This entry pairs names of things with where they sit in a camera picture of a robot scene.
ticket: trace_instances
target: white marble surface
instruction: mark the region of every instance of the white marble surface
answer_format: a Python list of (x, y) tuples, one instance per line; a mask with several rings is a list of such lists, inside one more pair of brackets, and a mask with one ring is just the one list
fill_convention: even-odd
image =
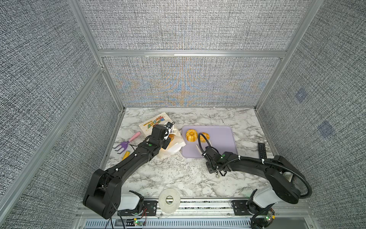
[[(140, 131), (140, 123), (162, 112), (167, 113), (179, 130), (184, 125), (230, 126), (239, 155), (258, 158), (257, 142), (265, 142), (268, 158), (273, 157), (250, 108), (127, 108), (114, 146)], [(141, 134), (132, 144), (137, 145), (144, 138)], [(123, 155), (112, 149), (106, 168), (119, 163)], [(216, 178), (215, 174), (209, 174), (205, 162), (203, 158), (184, 159), (179, 153), (165, 159), (156, 156), (127, 179), (122, 192), (134, 190), (145, 197), (158, 197), (162, 190), (175, 188), (184, 197), (249, 197), (254, 189), (268, 184), (264, 178), (243, 172), (228, 172), (225, 177)]]

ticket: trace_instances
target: lavender tray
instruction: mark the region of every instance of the lavender tray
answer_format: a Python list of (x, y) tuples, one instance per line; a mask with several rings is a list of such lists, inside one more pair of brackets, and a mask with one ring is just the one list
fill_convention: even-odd
[[(185, 158), (203, 158), (201, 152), (198, 151), (196, 145), (198, 146), (198, 140), (195, 142), (187, 141), (186, 132), (190, 129), (194, 129), (197, 133), (208, 133), (210, 135), (209, 141), (211, 145), (215, 147), (220, 154), (225, 151), (238, 154), (236, 149), (236, 144), (234, 140), (234, 135), (232, 133), (230, 126), (194, 126), (188, 125), (182, 127), (182, 137), (186, 142), (186, 145), (182, 147), (182, 155)], [(205, 149), (207, 143), (201, 143), (202, 148)]]

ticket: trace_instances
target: roll of tape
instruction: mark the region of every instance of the roll of tape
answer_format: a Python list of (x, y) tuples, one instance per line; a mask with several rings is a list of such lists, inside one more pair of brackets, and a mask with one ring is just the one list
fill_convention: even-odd
[[(167, 203), (167, 197), (171, 196), (173, 202), (171, 204)], [(173, 188), (164, 189), (159, 195), (159, 207), (165, 213), (175, 212), (180, 205), (180, 194), (177, 190)]]

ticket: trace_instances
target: textured wall panel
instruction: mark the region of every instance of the textured wall panel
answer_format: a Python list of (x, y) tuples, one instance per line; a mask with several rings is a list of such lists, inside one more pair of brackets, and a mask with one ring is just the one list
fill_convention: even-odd
[(278, 58), (108, 57), (126, 106), (254, 106)]
[(310, 0), (80, 0), (100, 49), (284, 50)]
[(313, 187), (322, 228), (364, 228), (366, 1), (326, 0), (260, 115)]
[(95, 82), (3, 228), (70, 228), (119, 113), (102, 76)]
[(96, 63), (63, 1), (0, 4), (0, 197)]

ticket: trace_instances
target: black remote control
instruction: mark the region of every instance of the black remote control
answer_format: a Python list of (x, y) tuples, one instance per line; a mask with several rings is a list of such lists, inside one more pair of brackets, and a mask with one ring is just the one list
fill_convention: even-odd
[(267, 159), (266, 145), (258, 142), (259, 159)]

